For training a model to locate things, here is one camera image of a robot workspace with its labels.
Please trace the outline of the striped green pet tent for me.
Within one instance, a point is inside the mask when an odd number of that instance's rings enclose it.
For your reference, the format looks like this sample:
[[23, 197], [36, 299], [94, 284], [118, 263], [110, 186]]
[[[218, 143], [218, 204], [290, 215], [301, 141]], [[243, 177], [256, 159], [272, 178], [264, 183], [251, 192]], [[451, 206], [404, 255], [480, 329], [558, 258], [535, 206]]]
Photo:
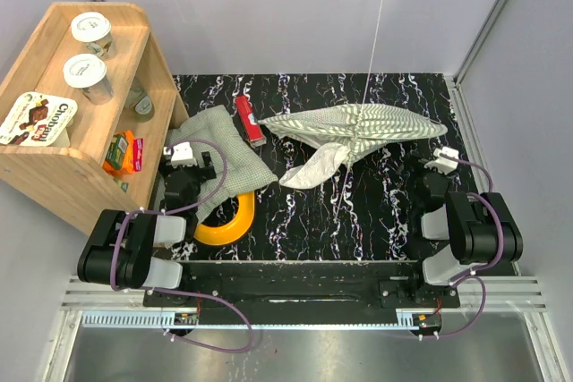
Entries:
[[326, 182], [341, 166], [350, 167], [390, 143], [429, 140], [447, 133], [442, 123], [405, 108], [385, 104], [344, 104], [275, 115], [260, 121], [279, 138], [315, 149], [308, 161], [279, 179], [287, 188], [309, 190]]

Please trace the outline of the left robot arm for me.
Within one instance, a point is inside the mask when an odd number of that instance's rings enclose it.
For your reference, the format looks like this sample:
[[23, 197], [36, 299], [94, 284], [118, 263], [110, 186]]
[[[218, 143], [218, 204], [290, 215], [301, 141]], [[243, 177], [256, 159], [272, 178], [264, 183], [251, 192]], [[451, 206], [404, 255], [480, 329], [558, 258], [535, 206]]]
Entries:
[[82, 282], [120, 290], [163, 288], [163, 295], [175, 306], [192, 300], [194, 285], [183, 277], [183, 266], [153, 253], [156, 245], [170, 247], [195, 233], [201, 186], [217, 177], [211, 154], [203, 151], [201, 157], [199, 164], [190, 149], [166, 151], [159, 167], [165, 187], [159, 215], [101, 212], [78, 261]]

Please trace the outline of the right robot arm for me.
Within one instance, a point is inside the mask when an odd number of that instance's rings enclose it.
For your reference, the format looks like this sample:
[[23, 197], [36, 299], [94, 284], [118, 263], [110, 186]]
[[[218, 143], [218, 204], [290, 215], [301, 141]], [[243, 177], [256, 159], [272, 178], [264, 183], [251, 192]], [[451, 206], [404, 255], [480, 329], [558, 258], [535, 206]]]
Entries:
[[406, 287], [409, 300], [419, 307], [439, 297], [439, 286], [454, 285], [499, 263], [517, 262], [523, 254], [522, 234], [500, 193], [450, 189], [457, 166], [435, 159], [417, 169], [410, 232], [418, 240], [446, 243], [422, 260], [422, 275]]

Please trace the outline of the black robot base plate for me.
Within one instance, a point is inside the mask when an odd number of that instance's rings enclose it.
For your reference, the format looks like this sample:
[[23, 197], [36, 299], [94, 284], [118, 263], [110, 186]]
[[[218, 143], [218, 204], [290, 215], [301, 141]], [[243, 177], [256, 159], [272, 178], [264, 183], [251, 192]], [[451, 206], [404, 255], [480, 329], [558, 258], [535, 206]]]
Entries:
[[381, 326], [398, 309], [453, 310], [457, 290], [432, 286], [418, 263], [396, 261], [192, 261], [180, 288], [187, 296], [154, 292], [147, 308], [199, 309], [207, 327]]

